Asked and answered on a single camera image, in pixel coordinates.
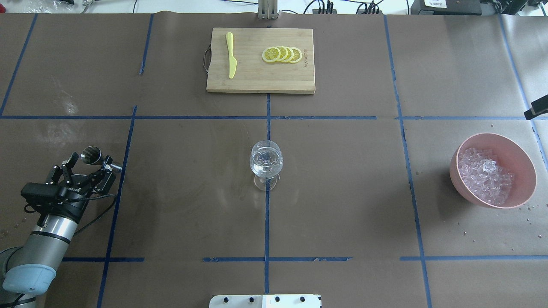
wooden cutting board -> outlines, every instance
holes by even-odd
[[[229,79],[226,33],[234,34],[236,74]],[[262,51],[271,46],[297,47],[302,59],[291,63],[266,63]],[[213,28],[208,92],[313,94],[314,40],[312,29]]]

plastic bowl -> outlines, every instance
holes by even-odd
[[[497,155],[497,165],[500,165],[515,174],[512,190],[506,202],[500,206],[494,206],[476,197],[463,182],[457,166],[457,156],[466,149],[475,147],[479,150],[493,150]],[[459,146],[451,159],[449,166],[451,181],[456,190],[468,201],[486,208],[511,209],[524,205],[532,197],[536,189],[536,172],[533,162],[525,151],[512,140],[492,133],[476,134]]]

glass of water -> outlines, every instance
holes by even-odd
[[[259,141],[251,149],[249,166],[255,173],[255,185],[263,191],[268,185],[272,190],[283,167],[282,151],[274,141]]]

white bracket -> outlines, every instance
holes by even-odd
[[[278,0],[259,0],[259,19],[278,19]]]
[[[216,295],[209,308],[322,308],[317,294]]]

knife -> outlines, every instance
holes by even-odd
[[[229,48],[229,78],[233,79],[234,74],[236,73],[236,65],[238,64],[238,61],[236,58],[234,58],[233,45],[234,45],[234,35],[232,32],[226,33],[226,45]]]

